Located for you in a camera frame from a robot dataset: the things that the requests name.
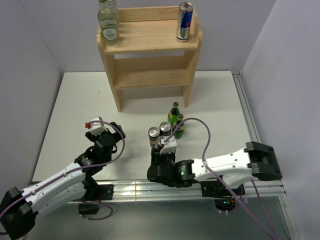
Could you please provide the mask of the silver blue energy drink can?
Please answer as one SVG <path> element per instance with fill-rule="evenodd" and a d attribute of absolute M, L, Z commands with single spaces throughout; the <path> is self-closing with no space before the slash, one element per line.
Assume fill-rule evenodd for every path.
<path fill-rule="evenodd" d="M 182 2 L 178 7 L 176 39 L 186 42 L 189 39 L 194 6 L 189 2 Z"/>

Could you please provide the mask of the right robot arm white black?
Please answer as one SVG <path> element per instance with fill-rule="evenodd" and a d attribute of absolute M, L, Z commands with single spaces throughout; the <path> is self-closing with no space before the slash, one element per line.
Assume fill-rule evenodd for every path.
<path fill-rule="evenodd" d="M 162 139 L 151 150 L 147 179 L 168 187 L 188 188 L 218 175 L 222 179 L 216 183 L 216 189 L 222 195 L 255 178 L 266 182 L 282 179 L 273 147 L 254 141 L 245 145 L 238 151 L 205 161 L 193 158 L 176 162 L 177 142 Z"/>

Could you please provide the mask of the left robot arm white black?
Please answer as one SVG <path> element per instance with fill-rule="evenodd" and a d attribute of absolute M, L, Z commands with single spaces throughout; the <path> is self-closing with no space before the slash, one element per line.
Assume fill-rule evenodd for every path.
<path fill-rule="evenodd" d="M 117 143 L 126 138 L 122 127 L 95 118 L 85 124 L 85 136 L 93 145 L 55 175 L 30 187 L 9 189 L 0 203 L 2 236 L 17 240 L 26 235 L 36 221 L 61 206 L 77 200 L 91 200 L 98 194 L 93 175 L 115 161 Z"/>

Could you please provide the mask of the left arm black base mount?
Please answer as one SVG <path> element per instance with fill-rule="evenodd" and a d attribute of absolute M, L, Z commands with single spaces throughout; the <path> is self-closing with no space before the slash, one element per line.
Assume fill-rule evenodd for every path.
<path fill-rule="evenodd" d="M 102 201 L 110 201 L 113 198 L 114 186 L 114 184 L 98 184 L 80 200 L 85 202 L 98 202 L 99 204 L 101 204 Z M 99 205 L 80 202 L 78 204 L 78 213 L 82 216 L 96 215 L 100 208 Z"/>

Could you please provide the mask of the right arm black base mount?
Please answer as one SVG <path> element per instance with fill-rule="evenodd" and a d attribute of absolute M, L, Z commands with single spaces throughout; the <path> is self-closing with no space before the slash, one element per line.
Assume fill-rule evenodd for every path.
<path fill-rule="evenodd" d="M 219 181 L 202 181 L 200 186 L 202 196 L 213 198 L 214 205 L 220 212 L 228 213 L 237 207 L 237 200 Z"/>

